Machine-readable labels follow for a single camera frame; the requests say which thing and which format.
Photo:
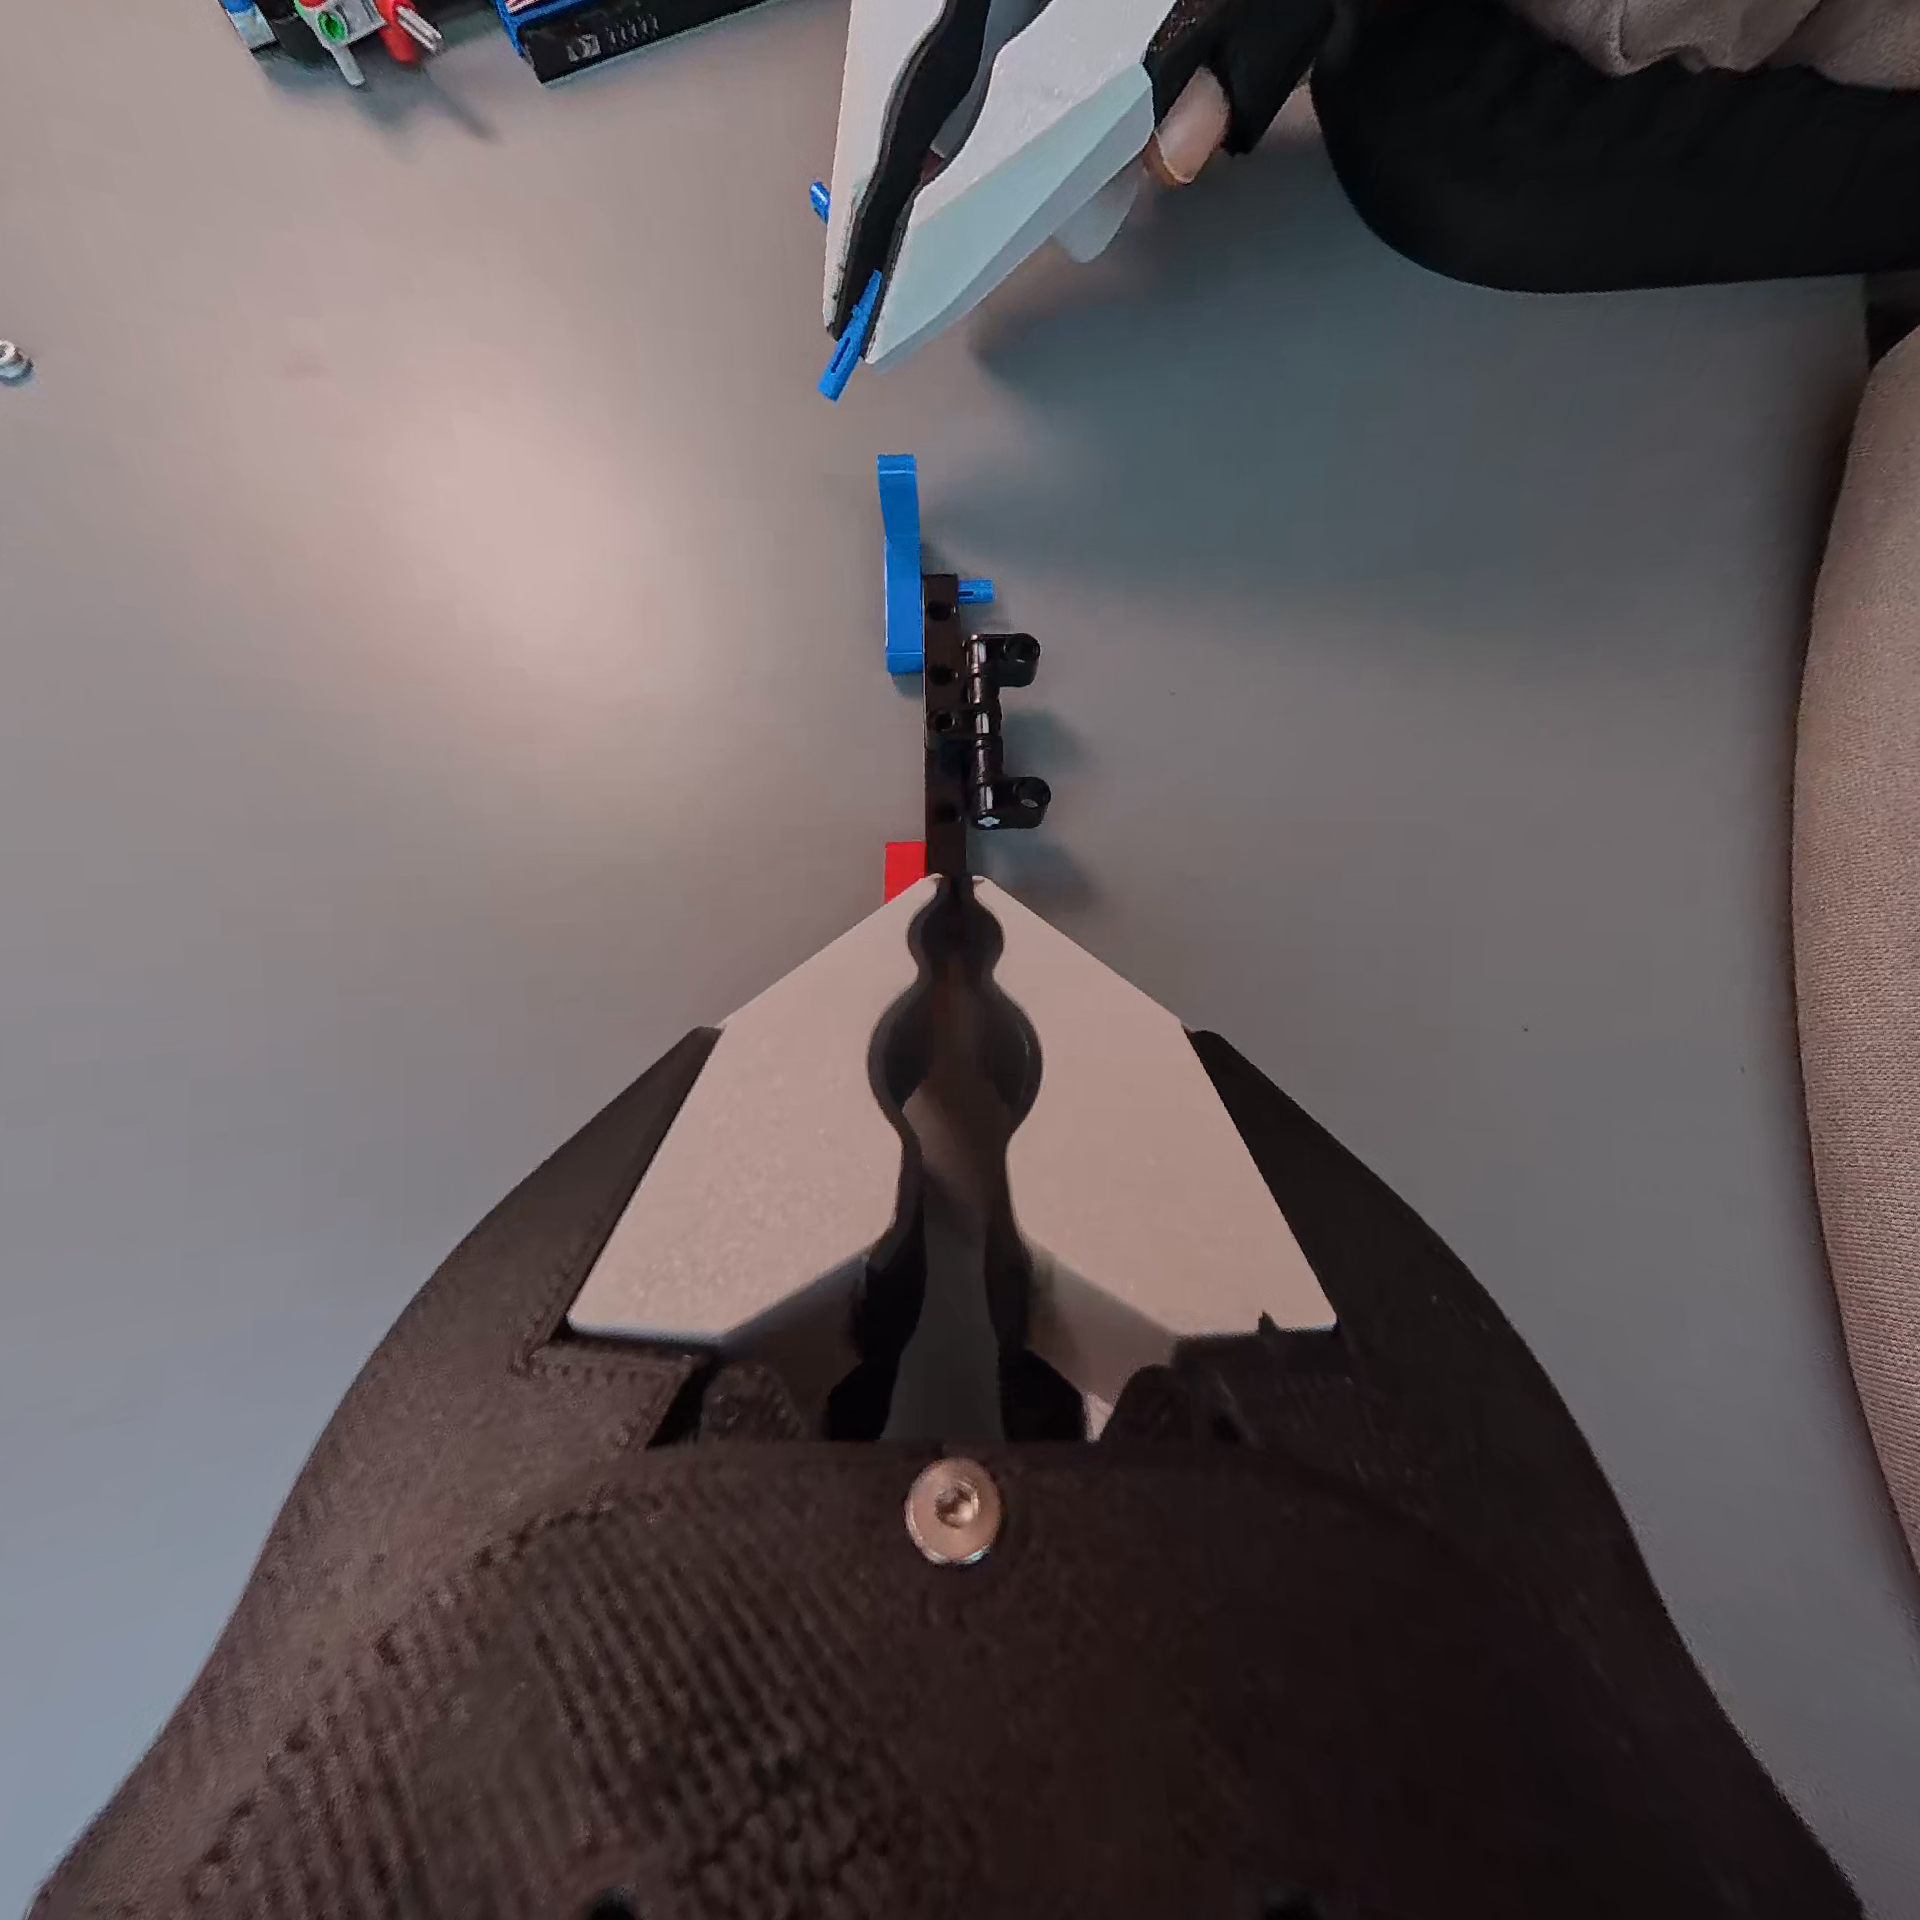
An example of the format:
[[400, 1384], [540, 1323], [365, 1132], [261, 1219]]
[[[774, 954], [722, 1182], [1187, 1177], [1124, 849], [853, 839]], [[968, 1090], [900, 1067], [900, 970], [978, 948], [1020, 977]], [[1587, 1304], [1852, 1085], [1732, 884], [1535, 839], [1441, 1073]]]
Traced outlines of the black red blue beam assembly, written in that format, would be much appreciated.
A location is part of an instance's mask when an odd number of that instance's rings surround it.
[[924, 832], [883, 855], [883, 899], [900, 899], [921, 879], [968, 879], [973, 835], [1042, 826], [1054, 790], [1007, 766], [1003, 698], [1039, 677], [1039, 637], [973, 631], [968, 617], [993, 603], [993, 585], [924, 564], [910, 455], [878, 456], [878, 510], [884, 672], [918, 677], [924, 714]]

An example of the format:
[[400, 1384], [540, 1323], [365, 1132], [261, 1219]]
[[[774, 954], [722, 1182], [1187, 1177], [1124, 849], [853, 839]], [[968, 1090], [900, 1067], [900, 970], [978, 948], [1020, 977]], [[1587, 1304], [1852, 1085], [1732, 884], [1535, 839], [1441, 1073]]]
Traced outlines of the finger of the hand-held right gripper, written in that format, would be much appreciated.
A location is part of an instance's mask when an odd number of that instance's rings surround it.
[[[992, 290], [1145, 156], [1158, 122], [1145, 49], [1167, 9], [1020, 3], [993, 26], [992, 3], [979, 77], [936, 135], [933, 182], [915, 203], [921, 215], [952, 198], [979, 207], [993, 239]], [[869, 366], [884, 371], [933, 337], [869, 346]]]
[[993, 287], [979, 207], [921, 215], [933, 143], [968, 98], [992, 3], [853, 3], [844, 30], [821, 314], [840, 337], [870, 271], [883, 305], [869, 346], [941, 335]]

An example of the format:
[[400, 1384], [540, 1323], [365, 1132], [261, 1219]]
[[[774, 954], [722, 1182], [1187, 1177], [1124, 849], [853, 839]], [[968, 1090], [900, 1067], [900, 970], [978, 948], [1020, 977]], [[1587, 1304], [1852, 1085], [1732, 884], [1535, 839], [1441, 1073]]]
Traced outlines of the person's right hand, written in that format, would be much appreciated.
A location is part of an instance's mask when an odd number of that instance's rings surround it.
[[1163, 186], [1189, 186], [1217, 152], [1246, 156], [1310, 74], [1334, 3], [1172, 3], [1145, 49]]

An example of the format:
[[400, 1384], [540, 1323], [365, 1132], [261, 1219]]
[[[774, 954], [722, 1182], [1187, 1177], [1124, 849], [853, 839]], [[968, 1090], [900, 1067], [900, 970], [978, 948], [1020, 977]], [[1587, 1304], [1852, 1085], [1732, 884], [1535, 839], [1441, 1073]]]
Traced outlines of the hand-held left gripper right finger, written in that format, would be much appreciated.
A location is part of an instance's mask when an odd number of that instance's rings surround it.
[[1007, 1148], [1026, 1346], [1101, 1432], [1189, 1338], [1332, 1332], [1334, 1310], [1177, 1011], [979, 879], [993, 986], [1039, 1040]]

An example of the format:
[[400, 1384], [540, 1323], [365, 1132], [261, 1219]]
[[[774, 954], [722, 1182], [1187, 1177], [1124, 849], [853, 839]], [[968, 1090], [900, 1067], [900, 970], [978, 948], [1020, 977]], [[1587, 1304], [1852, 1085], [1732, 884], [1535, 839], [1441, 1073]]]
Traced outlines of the person's right forearm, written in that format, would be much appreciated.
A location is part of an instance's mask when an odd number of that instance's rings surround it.
[[1798, 64], [1834, 83], [1918, 92], [1918, 3], [1509, 3], [1603, 77]]

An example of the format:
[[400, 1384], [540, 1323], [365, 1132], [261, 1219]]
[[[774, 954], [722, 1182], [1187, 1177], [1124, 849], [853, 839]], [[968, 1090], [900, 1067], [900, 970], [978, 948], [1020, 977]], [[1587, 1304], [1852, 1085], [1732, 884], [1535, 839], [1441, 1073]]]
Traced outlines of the person's beige coat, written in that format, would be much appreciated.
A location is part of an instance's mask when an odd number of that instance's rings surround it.
[[1814, 579], [1789, 918], [1820, 1225], [1918, 1562], [1918, 335], [1858, 400]]

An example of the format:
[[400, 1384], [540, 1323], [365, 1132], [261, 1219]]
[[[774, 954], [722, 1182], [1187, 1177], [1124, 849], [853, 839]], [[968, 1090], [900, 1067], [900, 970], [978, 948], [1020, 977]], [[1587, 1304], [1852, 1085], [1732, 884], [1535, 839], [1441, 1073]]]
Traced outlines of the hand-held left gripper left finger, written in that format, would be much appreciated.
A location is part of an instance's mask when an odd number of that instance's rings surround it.
[[722, 1021], [570, 1334], [762, 1364], [815, 1432], [884, 1432], [924, 1304], [921, 1152], [884, 1040], [941, 899], [918, 879]]

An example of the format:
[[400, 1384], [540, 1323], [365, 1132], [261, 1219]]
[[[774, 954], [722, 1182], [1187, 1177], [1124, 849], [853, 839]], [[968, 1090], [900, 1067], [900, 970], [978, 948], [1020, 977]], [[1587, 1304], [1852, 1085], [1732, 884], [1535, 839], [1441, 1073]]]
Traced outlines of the grey desk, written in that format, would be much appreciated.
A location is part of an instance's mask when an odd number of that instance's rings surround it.
[[815, 395], [844, 9], [350, 86], [4, 8], [4, 1916], [448, 1252], [915, 826], [876, 456], [1042, 637], [986, 872], [1561, 1385], [1918, 1916], [1918, 1596], [1809, 1185], [1789, 763], [1855, 279], [1428, 276], [1310, 109]]

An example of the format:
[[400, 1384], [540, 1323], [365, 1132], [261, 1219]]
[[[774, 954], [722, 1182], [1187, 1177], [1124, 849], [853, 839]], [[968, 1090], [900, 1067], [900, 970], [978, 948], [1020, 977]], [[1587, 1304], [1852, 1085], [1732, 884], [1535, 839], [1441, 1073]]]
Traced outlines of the black knit cloth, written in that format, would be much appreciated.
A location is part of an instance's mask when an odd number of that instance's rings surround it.
[[1678, 58], [1603, 77], [1506, 3], [1343, 3], [1310, 100], [1357, 218], [1474, 287], [1918, 271], [1918, 92]]

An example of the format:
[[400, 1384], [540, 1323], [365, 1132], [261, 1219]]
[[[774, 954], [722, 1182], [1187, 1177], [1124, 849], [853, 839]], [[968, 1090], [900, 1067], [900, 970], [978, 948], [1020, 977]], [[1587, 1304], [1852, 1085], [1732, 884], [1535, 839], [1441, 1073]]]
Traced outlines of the partly built toy race car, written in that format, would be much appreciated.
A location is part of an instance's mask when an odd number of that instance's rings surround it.
[[333, 70], [350, 86], [369, 77], [369, 54], [426, 64], [450, 30], [492, 19], [537, 83], [561, 83], [595, 64], [702, 31], [760, 3], [220, 3], [253, 54]]

